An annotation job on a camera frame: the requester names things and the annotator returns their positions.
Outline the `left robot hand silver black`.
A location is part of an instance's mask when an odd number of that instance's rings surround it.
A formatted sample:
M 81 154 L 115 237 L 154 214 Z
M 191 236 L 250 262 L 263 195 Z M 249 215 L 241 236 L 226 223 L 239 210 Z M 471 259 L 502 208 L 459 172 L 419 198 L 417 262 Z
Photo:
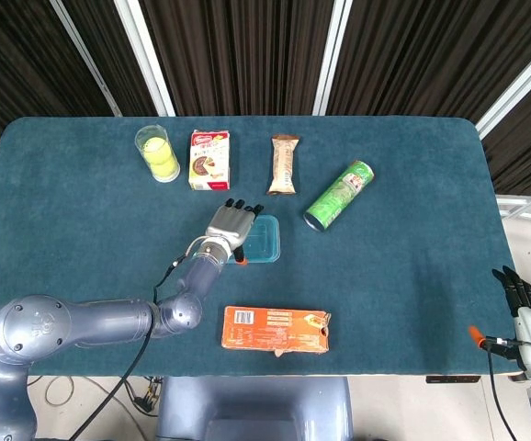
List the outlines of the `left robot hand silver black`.
M 205 231 L 205 243 L 215 243 L 224 250 L 227 258 L 233 255 L 237 264 L 246 265 L 243 244 L 263 209 L 260 204 L 246 205 L 243 199 L 227 199 L 212 217 Z

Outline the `blue container lid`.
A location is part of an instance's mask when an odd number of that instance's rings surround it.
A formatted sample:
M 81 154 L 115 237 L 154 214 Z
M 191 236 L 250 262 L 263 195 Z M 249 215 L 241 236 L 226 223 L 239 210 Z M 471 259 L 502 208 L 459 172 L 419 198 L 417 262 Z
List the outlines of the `blue container lid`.
M 243 243 L 248 264 L 274 263 L 280 256 L 278 219 L 273 215 L 259 215 Z

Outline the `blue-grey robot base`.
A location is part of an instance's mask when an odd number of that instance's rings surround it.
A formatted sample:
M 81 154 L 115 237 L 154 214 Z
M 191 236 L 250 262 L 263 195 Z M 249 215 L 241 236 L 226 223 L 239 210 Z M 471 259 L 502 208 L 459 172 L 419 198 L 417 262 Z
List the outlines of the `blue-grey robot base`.
M 165 377 L 155 441 L 352 441 L 345 377 Z

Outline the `white red cake box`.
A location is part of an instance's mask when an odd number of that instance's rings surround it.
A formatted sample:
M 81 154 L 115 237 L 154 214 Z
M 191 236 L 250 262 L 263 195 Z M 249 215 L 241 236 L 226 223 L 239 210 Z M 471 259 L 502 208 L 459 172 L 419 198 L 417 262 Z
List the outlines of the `white red cake box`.
M 196 191 L 230 189 L 230 133 L 227 130 L 193 131 L 188 184 Z

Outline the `orange cardboard biscuit box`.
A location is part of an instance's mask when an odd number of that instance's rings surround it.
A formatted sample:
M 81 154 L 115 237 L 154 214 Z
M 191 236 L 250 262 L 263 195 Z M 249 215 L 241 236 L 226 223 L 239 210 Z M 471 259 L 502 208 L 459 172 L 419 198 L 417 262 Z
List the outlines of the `orange cardboard biscuit box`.
M 326 311 L 227 306 L 221 346 L 229 350 L 324 354 L 329 351 Z

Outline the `brown snack bar wrapper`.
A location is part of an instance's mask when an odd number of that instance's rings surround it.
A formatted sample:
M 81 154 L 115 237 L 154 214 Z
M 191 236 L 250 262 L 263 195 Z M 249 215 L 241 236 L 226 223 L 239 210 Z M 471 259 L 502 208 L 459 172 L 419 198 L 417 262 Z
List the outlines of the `brown snack bar wrapper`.
M 272 182 L 268 195 L 293 195 L 296 193 L 293 176 L 294 151 L 299 144 L 299 136 L 277 134 L 272 137 L 273 168 Z

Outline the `yellow tennis ball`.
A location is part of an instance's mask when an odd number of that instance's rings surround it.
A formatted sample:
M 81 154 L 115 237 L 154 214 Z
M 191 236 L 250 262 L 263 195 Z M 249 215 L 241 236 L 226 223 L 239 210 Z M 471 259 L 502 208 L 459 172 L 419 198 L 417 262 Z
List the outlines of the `yellow tennis ball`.
M 172 149 L 166 139 L 152 137 L 143 144 L 142 154 L 149 165 L 160 165 L 170 160 Z
M 171 182 L 180 173 L 179 162 L 174 156 L 168 158 L 160 164 L 149 164 L 153 177 L 159 182 Z

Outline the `black table control panel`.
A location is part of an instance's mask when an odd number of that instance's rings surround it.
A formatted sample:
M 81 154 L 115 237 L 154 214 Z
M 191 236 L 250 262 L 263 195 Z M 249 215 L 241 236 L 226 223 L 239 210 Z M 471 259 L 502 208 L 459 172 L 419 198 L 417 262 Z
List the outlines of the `black table control panel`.
M 480 375 L 427 375 L 427 384 L 472 384 L 480 381 Z

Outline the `green chips can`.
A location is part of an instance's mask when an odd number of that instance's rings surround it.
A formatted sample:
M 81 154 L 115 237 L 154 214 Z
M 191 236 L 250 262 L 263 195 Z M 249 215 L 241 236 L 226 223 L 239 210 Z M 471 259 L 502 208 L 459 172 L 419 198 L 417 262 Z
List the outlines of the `green chips can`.
M 353 161 L 309 206 L 303 219 L 313 230 L 325 231 L 374 177 L 368 164 Z

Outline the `clear tennis ball tube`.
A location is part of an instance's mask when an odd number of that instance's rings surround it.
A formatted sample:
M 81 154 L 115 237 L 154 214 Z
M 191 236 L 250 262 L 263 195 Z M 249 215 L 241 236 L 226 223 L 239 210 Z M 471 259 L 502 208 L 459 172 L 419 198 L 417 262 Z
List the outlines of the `clear tennis ball tube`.
M 143 147 L 143 144 L 150 138 L 152 137 L 160 137 L 160 138 L 164 138 L 168 141 L 171 149 L 172 149 L 172 156 L 174 156 L 174 158 L 177 160 L 176 156 L 175 156 L 175 152 L 174 152 L 174 149 L 172 147 L 172 143 L 170 142 L 169 138 L 168 138 L 168 134 L 167 134 L 167 131 L 165 130 L 164 127 L 160 126 L 160 125 L 148 125 L 148 126 L 145 126 L 145 127 L 142 127 L 141 129 L 138 130 L 138 132 L 136 133 L 135 135 L 135 145 L 143 159 L 143 161 L 146 163 L 148 169 L 150 170 L 150 166 L 149 164 L 145 161 L 144 157 L 143 157 L 143 154 L 142 154 L 142 147 Z

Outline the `teal table cloth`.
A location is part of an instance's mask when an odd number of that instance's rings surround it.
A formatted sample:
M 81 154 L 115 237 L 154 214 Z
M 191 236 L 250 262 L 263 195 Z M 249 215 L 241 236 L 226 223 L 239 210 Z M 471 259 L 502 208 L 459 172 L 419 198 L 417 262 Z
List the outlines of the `teal table cloth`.
M 492 270 L 513 262 L 474 125 L 424 117 L 162 118 L 177 158 L 194 130 L 231 135 L 232 187 L 194 191 L 186 174 L 155 181 L 134 139 L 147 118 L 23 118 L 0 140 L 0 306 L 30 294 L 62 300 L 173 293 L 166 268 L 228 198 L 278 219 L 271 264 L 226 266 L 198 327 L 178 336 L 69 347 L 33 374 L 480 374 L 468 328 L 514 332 Z M 299 136 L 293 195 L 268 195 L 277 134 Z M 322 232 L 303 219 L 355 160 L 374 179 Z M 224 310 L 326 311 L 324 354 L 229 350 Z

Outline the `dark brown pleated curtain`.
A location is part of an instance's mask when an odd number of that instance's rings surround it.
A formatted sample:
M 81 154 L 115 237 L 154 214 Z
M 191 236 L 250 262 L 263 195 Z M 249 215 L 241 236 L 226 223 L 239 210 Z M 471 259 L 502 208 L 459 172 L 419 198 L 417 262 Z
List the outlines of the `dark brown pleated curtain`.
M 123 116 L 157 114 L 114 0 L 62 0 Z M 311 113 L 333 0 L 139 0 L 178 116 Z M 354 0 L 326 114 L 478 122 L 531 61 L 531 0 Z M 49 0 L 0 0 L 0 137 L 114 116 Z

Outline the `white frame post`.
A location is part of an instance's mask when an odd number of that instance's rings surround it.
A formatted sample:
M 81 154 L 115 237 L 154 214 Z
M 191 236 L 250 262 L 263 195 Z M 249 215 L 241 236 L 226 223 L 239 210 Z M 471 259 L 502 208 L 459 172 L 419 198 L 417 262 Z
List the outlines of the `white frame post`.
M 326 114 L 353 2 L 354 0 L 333 0 L 333 10 L 311 111 L 313 116 L 324 116 Z
M 114 4 L 157 114 L 175 117 L 172 98 L 139 0 L 114 0 Z
M 476 123 L 483 141 L 496 126 L 531 92 L 531 61 Z

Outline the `thin grey frame post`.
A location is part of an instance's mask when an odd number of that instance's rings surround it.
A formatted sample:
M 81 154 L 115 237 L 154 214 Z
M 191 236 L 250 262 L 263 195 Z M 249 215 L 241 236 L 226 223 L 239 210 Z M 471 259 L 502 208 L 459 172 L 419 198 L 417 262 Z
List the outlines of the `thin grey frame post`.
M 87 49 L 85 42 L 78 31 L 76 25 L 74 24 L 67 8 L 65 7 L 62 0 L 49 0 L 51 7 L 53 8 L 58 19 L 61 21 L 63 28 L 68 34 L 70 40 L 72 41 L 74 47 L 77 49 L 79 55 L 85 63 L 85 66 L 89 73 L 94 78 L 98 88 L 100 89 L 103 97 L 106 99 L 110 110 L 112 111 L 115 117 L 122 117 L 123 114 L 119 109 L 119 105 L 110 92 L 103 75 L 100 73 L 89 49 Z

